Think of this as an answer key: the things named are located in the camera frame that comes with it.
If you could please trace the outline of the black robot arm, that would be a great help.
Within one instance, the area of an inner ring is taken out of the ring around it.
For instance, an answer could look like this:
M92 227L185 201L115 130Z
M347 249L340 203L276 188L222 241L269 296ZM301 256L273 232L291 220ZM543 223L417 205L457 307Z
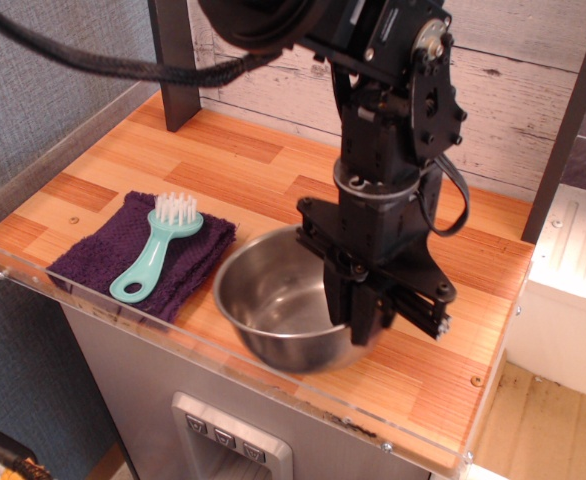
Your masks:
M299 242L324 264L329 317L366 345L402 316L431 337L447 332L456 291L428 237L442 181L469 188L447 156L466 112L450 79L453 36L439 1L204 1L216 33L264 60L302 46L329 63L341 119L337 203L304 198Z

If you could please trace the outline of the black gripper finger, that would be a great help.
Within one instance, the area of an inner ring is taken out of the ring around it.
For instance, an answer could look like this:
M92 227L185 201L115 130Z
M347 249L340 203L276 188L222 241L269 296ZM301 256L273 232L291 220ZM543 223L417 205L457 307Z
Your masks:
M366 284L352 289L350 307L351 343L368 346L375 343L396 315L392 304Z
M325 259L323 282L331 323L335 326L349 324L353 285L350 269L335 260Z

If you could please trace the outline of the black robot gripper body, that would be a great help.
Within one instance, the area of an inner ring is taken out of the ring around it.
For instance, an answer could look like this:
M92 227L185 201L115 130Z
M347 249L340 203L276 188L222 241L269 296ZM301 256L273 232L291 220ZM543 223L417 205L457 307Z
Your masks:
M299 242L324 260L347 266L353 285L366 284L429 337L448 332L456 289L432 258L438 193L409 194L387 204L343 195L339 203L305 197Z

